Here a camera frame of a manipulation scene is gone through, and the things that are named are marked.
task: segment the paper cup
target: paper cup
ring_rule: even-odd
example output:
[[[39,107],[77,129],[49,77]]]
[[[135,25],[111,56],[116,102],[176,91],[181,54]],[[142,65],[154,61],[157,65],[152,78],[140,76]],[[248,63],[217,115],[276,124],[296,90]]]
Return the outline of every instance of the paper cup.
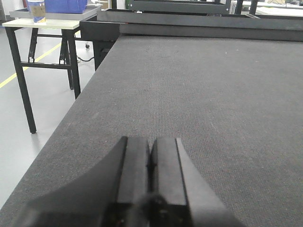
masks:
[[[34,23],[46,23],[44,0],[27,0]]]

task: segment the black table leg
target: black table leg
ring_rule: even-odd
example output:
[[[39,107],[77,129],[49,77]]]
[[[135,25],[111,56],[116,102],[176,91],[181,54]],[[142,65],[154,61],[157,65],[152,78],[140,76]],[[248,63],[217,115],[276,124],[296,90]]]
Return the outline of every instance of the black table leg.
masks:
[[[75,30],[62,30],[62,35],[67,38],[68,47],[70,50],[72,83],[74,87],[75,98],[77,98],[81,91],[74,33]]]
[[[67,38],[65,36],[62,36],[59,64],[61,64],[61,61],[64,61],[64,64],[68,64],[68,65],[71,64],[70,52],[68,51]],[[67,75],[68,75],[68,82],[70,84],[70,89],[73,90],[74,87],[72,84],[71,69],[67,70]]]
[[[14,65],[15,65],[15,70],[16,70],[16,74],[17,74],[17,78],[18,78],[18,83],[19,83],[19,87],[20,87],[20,92],[21,92],[21,96],[22,96],[22,100],[23,100],[25,113],[27,115],[27,122],[29,125],[29,130],[32,134],[34,134],[34,133],[36,133],[37,130],[36,130],[34,115],[33,115],[33,111],[32,111],[32,106],[30,104],[29,95],[28,95],[28,91],[27,91],[27,84],[26,84],[26,81],[24,78],[24,71],[23,71],[22,66],[20,65],[21,58],[20,58],[18,43],[16,40],[16,34],[15,34],[15,30],[17,30],[17,29],[13,28],[13,27],[6,27],[5,30],[6,30],[8,39],[9,39],[10,50],[11,50],[11,54],[12,54]]]
[[[66,48],[66,50],[65,50],[65,60],[66,60],[66,64],[68,64],[68,65],[71,64],[70,52],[68,51],[68,48]],[[72,71],[67,70],[67,75],[68,75],[68,81],[70,83],[70,89],[73,90],[74,85],[72,84]]]

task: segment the gray carpet surface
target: gray carpet surface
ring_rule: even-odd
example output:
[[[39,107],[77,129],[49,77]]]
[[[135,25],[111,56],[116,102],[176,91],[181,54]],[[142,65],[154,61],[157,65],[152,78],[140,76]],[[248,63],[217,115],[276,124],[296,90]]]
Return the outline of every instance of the gray carpet surface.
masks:
[[[0,212],[100,161],[123,136],[181,137],[249,227],[303,226],[302,44],[120,37]]]

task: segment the blue container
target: blue container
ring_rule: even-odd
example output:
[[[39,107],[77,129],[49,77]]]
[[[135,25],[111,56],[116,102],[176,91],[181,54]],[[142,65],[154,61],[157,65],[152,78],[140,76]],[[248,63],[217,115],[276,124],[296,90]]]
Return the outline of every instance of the blue container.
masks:
[[[45,0],[47,13],[83,13],[88,0]]]

